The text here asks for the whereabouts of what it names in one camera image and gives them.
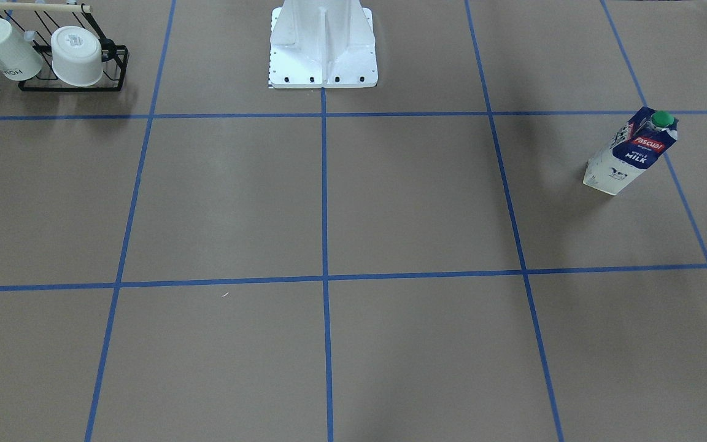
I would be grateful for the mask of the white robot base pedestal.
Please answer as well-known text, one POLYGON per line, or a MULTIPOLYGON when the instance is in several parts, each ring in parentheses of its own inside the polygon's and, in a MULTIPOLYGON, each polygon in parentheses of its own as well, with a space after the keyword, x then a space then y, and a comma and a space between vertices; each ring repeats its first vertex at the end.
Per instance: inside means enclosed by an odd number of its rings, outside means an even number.
POLYGON ((271 12, 268 85, 371 88, 379 81, 373 12, 359 1, 285 1, 271 12))

